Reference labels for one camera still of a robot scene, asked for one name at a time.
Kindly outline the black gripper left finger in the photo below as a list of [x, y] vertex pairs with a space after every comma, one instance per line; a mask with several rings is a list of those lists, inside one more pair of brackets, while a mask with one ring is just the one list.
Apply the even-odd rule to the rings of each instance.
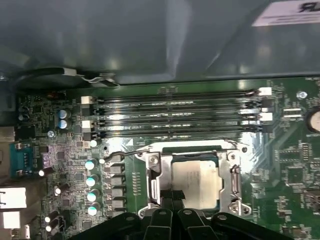
[[169, 240], [173, 212], [157, 208], [150, 216], [140, 219], [125, 212], [71, 237], [72, 240]]

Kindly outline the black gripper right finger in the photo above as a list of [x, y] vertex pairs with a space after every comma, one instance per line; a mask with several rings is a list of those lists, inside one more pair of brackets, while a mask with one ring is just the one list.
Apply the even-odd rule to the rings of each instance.
[[227, 212], [218, 212], [210, 220], [198, 211], [185, 208], [182, 190], [172, 192], [173, 209], [184, 231], [186, 240], [285, 240], [281, 233], [262, 227]]

